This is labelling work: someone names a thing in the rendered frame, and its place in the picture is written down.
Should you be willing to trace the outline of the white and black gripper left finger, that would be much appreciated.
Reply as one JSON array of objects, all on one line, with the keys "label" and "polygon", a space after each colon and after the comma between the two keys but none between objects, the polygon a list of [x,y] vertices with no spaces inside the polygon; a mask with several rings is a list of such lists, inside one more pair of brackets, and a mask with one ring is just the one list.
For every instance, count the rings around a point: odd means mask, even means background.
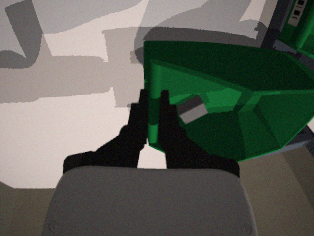
[{"label": "white and black gripper left finger", "polygon": [[63,174],[81,166],[110,166],[137,168],[140,151],[147,144],[148,131],[148,91],[140,89],[138,103],[131,103],[128,124],[119,135],[98,148],[69,155],[63,162]]}]

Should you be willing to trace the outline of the green bin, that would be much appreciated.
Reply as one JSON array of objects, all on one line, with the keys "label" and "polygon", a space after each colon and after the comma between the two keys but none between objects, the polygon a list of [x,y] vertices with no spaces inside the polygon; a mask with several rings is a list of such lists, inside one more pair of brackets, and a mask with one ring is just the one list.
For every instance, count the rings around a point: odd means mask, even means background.
[{"label": "green bin", "polygon": [[294,0],[278,40],[314,59],[313,24],[314,0]]},{"label": "green bin", "polygon": [[177,106],[199,95],[208,114],[187,124],[178,114],[179,126],[209,155],[236,162],[281,150],[314,117],[314,71],[264,48],[144,41],[144,89],[148,145],[163,153],[157,137],[162,90]]}]

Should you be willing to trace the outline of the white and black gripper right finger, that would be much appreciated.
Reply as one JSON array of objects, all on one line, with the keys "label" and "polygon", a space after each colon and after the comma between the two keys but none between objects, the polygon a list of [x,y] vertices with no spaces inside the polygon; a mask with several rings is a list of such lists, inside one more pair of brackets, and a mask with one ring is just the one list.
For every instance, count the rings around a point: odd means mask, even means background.
[{"label": "white and black gripper right finger", "polygon": [[235,160],[209,155],[187,137],[186,130],[179,126],[176,104],[170,104],[169,90],[161,91],[158,145],[165,151],[167,169],[221,169],[240,178],[240,167]]}]

